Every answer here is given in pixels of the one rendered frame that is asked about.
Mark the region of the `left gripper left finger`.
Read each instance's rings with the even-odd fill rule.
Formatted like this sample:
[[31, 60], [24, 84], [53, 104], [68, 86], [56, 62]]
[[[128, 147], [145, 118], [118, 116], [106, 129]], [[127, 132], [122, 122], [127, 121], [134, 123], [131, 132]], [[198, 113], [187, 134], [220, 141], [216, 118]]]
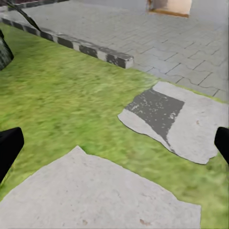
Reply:
[[0, 182], [24, 145], [20, 127], [0, 132]]

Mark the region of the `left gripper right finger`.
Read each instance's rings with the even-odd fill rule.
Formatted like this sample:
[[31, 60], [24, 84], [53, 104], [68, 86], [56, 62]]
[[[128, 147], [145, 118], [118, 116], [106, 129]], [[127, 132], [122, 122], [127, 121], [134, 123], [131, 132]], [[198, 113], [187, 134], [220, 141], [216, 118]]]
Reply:
[[214, 144], [229, 164], [229, 128], [219, 126], [217, 132], [218, 135]]

